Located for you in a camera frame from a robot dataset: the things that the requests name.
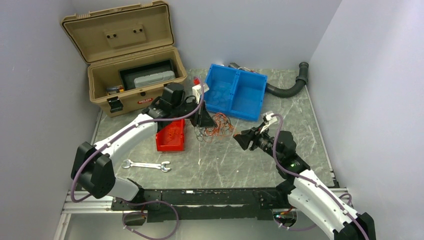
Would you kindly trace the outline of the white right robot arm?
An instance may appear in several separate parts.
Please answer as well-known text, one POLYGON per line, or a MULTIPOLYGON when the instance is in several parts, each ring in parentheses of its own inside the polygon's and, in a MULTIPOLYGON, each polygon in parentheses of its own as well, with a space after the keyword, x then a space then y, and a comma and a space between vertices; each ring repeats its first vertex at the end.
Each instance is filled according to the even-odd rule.
POLYGON ((233 138, 243 150, 261 149, 275 157, 276 168, 284 181, 277 186, 276 203, 290 205, 303 212, 331 240, 374 240, 374 219, 358 213, 343 202, 296 153, 297 144, 291 132, 281 130, 277 138, 268 131, 253 127, 233 138))

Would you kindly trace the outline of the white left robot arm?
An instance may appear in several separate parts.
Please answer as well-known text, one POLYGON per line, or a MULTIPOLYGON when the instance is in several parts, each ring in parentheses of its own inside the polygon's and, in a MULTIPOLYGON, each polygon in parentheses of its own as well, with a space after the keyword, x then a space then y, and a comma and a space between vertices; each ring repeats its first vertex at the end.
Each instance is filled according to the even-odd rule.
POLYGON ((195 127, 214 126, 205 105, 209 89, 205 82, 200 82, 192 87, 192 95, 186 96, 181 83, 171 82, 164 87, 161 96, 125 127, 94 144, 83 142, 77 148, 71 170, 71 200, 74 203, 82 201, 75 197, 76 187, 81 186, 90 197, 116 197, 124 200, 129 209, 139 209, 145 200, 143 187, 131 179, 118 177, 115 165, 141 141, 174 121, 188 119, 195 127))

